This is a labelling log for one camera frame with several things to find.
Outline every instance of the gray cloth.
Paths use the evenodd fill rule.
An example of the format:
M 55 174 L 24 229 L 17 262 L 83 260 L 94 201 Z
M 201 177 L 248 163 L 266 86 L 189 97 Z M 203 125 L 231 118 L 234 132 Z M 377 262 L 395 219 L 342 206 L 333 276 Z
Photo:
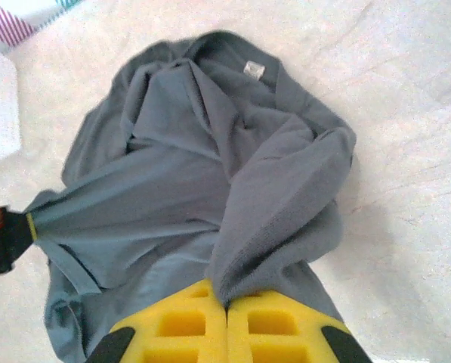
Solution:
M 265 66 L 260 80 L 248 61 Z M 275 289 L 340 319 L 308 263 L 340 241 L 334 198 L 355 139 L 234 34 L 131 59 L 85 118 L 67 189 L 29 207 L 49 257 L 57 356 L 83 362 L 117 321 L 205 276 L 224 306 Z

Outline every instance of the white floor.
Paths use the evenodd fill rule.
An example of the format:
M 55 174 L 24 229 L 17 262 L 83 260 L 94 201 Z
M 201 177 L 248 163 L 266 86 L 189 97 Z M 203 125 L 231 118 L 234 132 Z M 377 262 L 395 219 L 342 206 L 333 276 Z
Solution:
M 9 55 L 23 149 L 0 164 L 0 205 L 61 188 L 85 112 L 158 39 L 225 28 L 283 59 L 357 131 L 338 202 L 343 244 L 314 264 L 378 363 L 451 362 L 451 1 L 87 0 Z M 0 363 L 53 362 L 37 249 L 0 277 Z

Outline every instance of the gray shirt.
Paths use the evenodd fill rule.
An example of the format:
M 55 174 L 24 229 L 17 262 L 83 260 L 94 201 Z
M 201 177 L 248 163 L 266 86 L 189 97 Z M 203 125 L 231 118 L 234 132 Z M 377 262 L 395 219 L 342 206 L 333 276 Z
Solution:
M 28 209 L 49 257 L 57 356 L 83 362 L 117 321 L 204 277 L 224 306 L 274 289 L 341 318 L 308 263 L 341 239 L 334 198 L 355 141 L 234 34 L 132 58 L 84 120 L 67 188 Z

